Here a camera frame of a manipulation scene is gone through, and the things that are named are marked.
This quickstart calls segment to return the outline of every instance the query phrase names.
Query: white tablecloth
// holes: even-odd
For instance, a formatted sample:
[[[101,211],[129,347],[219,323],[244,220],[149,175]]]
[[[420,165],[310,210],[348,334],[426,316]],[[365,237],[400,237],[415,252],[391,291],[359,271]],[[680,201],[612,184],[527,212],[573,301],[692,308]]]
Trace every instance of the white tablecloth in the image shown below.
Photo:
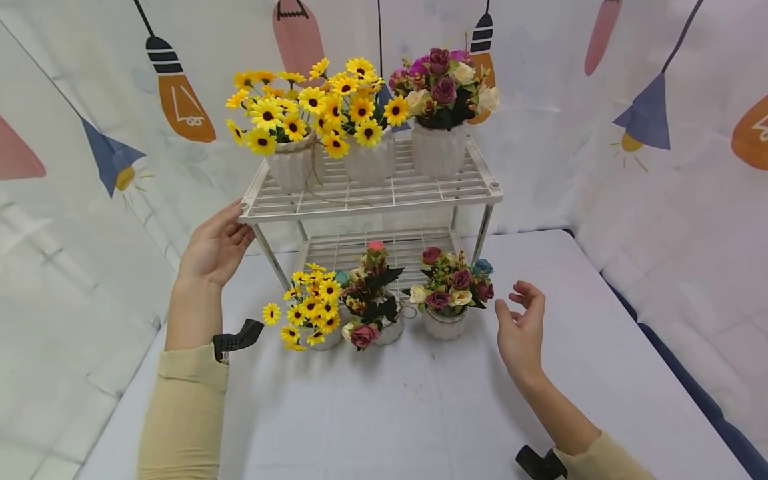
[[[466,240],[465,244],[474,241]],[[659,478],[748,479],[576,243],[562,231],[489,237],[497,296],[517,279],[547,295],[547,374],[599,427]],[[280,256],[290,270],[294,255]],[[224,290],[225,331],[282,290],[261,257],[244,260]],[[527,478],[525,444],[551,440],[507,377],[493,309],[472,310],[457,341],[431,339],[416,319],[387,347],[304,354],[279,329],[232,355],[220,478],[462,480]],[[81,480],[135,478],[158,336],[82,469]]]

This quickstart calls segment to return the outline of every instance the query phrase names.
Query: potted plant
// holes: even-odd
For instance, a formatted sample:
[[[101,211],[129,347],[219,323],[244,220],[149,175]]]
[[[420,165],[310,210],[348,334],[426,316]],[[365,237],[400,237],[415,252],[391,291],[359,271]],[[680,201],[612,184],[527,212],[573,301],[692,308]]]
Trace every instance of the potted plant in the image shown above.
[[[332,349],[342,339],[343,316],[339,311],[342,286],[336,272],[308,263],[311,272],[295,272],[292,287],[283,296],[288,302],[288,324],[280,330],[285,348],[303,351]],[[264,323],[277,325],[281,319],[278,305],[270,303],[262,313]]]
[[[468,134],[467,120],[498,106],[496,87],[488,88],[490,71],[476,71],[468,51],[433,48],[412,64],[403,61],[389,79],[394,92],[406,97],[413,129],[413,164],[430,177],[461,170]]]
[[[278,88],[278,77],[288,88]],[[240,128],[231,118],[227,126],[235,143],[264,156],[272,176],[289,194],[322,183],[325,164],[317,133],[311,125],[323,114],[326,93],[318,88],[300,90],[306,79],[297,73],[245,71],[235,75],[237,93],[227,100],[231,110],[242,108],[250,129]]]
[[[398,279],[403,268],[389,268],[384,243],[368,244],[360,266],[349,273],[342,301],[352,314],[343,328],[344,338],[363,351],[371,343],[389,345],[402,335],[399,303],[386,287]]]
[[[469,307],[485,308],[493,298],[493,267],[480,259],[469,267],[464,252],[458,256],[438,247],[424,250],[422,272],[429,278],[426,285],[414,285],[408,293],[420,311],[426,308],[424,328],[438,340],[454,340],[464,333]]]
[[[328,64],[317,66],[312,79],[323,78],[326,96],[323,117],[318,120],[322,142],[329,157],[343,159],[351,180],[380,184],[395,173],[395,135],[408,120],[405,98],[382,105],[384,80],[365,58],[350,58],[346,71],[328,77]]]

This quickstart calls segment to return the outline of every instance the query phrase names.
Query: white wire shelf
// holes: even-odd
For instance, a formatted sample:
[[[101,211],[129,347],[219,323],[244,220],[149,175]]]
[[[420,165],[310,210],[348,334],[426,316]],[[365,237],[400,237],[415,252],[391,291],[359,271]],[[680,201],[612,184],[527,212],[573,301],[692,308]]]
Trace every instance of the white wire shelf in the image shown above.
[[[344,163],[326,162],[323,185],[300,194],[286,194],[263,161],[243,197],[241,223],[257,224],[285,220],[308,220],[448,207],[468,204],[497,204],[504,194],[491,174],[475,142],[467,137],[465,163],[461,171],[439,180],[419,175],[413,168],[410,138],[396,142],[395,174],[385,183],[364,187],[351,181]]]
[[[408,230],[383,230],[377,232],[333,233],[313,235],[302,245],[296,271],[309,271],[307,263],[317,263],[328,270],[349,272],[360,266],[360,256],[366,252],[368,242],[381,240],[389,256],[392,268],[405,267],[400,278],[389,285],[393,292],[421,283],[426,276],[421,272],[422,252],[426,247],[459,252],[462,241],[449,228],[413,228]]]

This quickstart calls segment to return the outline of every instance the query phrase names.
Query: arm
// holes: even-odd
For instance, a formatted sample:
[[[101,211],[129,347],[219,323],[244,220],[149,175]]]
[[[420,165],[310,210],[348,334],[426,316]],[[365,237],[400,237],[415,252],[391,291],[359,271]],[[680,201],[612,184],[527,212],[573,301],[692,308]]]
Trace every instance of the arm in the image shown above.
[[[236,223],[239,201],[192,234],[170,296],[165,351],[144,420],[140,480],[214,480],[218,476],[229,366],[214,358],[222,332],[221,290],[255,234]]]
[[[602,433],[549,381],[541,367],[546,298],[535,286],[518,281],[509,299],[525,307],[512,312],[496,300],[498,349],[512,381],[531,406],[557,448],[555,454],[576,478],[652,480],[621,447]]]

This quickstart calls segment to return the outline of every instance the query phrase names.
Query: hand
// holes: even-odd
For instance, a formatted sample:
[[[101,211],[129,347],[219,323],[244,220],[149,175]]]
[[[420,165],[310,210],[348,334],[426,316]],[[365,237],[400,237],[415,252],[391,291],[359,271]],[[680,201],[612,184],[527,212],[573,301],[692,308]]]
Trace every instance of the hand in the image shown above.
[[[510,377],[520,388],[546,378],[541,368],[546,298],[539,289],[522,280],[513,288],[519,295],[510,293],[509,299],[525,307],[525,313],[510,311],[504,300],[496,300],[498,351]]]
[[[251,227],[240,225],[240,200],[236,200],[200,225],[181,256],[177,282],[211,283],[223,288],[240,266],[256,238]]]

